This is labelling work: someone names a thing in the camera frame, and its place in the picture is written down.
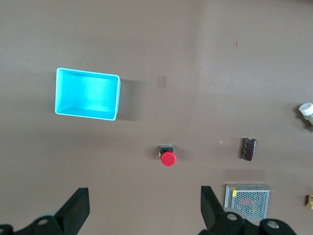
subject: white cylindrical object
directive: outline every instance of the white cylindrical object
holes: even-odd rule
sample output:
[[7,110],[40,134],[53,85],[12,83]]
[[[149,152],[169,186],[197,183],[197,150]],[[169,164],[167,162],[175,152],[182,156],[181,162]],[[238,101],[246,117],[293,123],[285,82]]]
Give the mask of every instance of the white cylindrical object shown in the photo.
[[313,104],[305,103],[299,107],[304,119],[313,127]]
[[313,114],[313,104],[312,103],[305,103],[299,107],[300,112],[303,116],[308,116]]

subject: yellow terminal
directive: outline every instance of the yellow terminal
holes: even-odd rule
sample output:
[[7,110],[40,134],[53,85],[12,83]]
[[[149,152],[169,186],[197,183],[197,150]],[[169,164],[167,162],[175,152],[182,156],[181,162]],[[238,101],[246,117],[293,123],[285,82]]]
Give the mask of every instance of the yellow terminal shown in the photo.
[[308,201],[308,207],[310,207],[311,209],[313,209],[313,195],[309,196],[309,201]]

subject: yellow label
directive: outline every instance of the yellow label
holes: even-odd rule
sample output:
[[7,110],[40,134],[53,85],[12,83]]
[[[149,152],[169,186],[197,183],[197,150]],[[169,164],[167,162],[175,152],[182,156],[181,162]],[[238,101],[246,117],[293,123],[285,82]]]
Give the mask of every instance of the yellow label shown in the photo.
[[235,187],[231,187],[231,189],[233,190],[233,197],[237,197],[237,190]]

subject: white cap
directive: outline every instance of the white cap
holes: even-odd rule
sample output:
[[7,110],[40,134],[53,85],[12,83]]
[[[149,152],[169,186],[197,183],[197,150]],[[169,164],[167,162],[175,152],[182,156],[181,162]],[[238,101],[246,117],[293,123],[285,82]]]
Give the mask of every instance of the white cap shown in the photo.
[[299,107],[299,110],[303,116],[313,114],[313,104],[312,103],[305,103]]

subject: cyan plastic box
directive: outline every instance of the cyan plastic box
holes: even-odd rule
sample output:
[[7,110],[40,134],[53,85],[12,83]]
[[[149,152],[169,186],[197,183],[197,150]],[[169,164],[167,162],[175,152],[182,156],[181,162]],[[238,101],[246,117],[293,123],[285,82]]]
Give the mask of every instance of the cyan plastic box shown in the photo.
[[118,75],[57,69],[55,113],[114,121],[121,81]]

